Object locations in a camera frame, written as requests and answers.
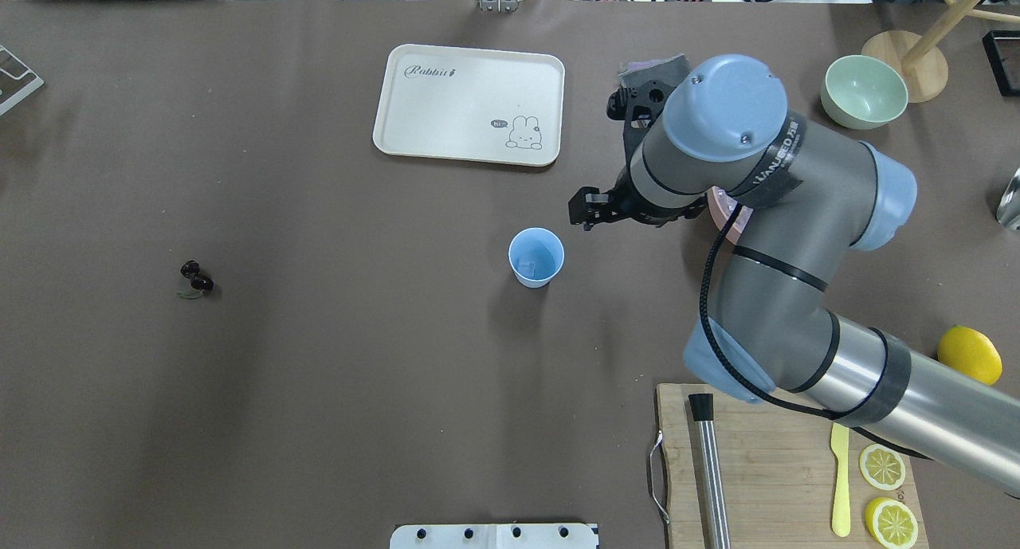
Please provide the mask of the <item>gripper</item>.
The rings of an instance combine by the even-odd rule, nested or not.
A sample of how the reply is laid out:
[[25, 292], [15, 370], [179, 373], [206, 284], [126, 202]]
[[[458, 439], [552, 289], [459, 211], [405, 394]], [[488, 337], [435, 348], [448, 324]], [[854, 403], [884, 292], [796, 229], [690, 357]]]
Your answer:
[[677, 208], [664, 208], [645, 200], [629, 167], [623, 168], [609, 192], [594, 186], [580, 187], [568, 201], [568, 214], [571, 220], [583, 220], [584, 232], [597, 224], [626, 219], [656, 227], [678, 219]]

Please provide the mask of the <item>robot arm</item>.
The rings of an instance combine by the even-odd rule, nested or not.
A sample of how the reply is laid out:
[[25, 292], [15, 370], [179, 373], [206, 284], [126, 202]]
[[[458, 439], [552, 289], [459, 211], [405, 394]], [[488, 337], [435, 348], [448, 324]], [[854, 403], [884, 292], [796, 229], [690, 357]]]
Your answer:
[[612, 189], [577, 190], [572, 224], [696, 218], [713, 189], [751, 211], [724, 272], [712, 279], [715, 251], [704, 263], [688, 371], [1017, 497], [1016, 398], [821, 304], [849, 251], [877, 250], [910, 218], [913, 172], [790, 111], [779, 77], [746, 55], [630, 63], [619, 81], [607, 115], [624, 123], [626, 164]]

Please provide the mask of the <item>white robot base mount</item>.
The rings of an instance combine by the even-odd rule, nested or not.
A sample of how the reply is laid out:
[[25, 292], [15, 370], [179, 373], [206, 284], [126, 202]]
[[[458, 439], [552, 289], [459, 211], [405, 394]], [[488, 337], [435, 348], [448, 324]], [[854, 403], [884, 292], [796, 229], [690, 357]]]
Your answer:
[[390, 548], [600, 548], [598, 526], [584, 523], [405, 525]]

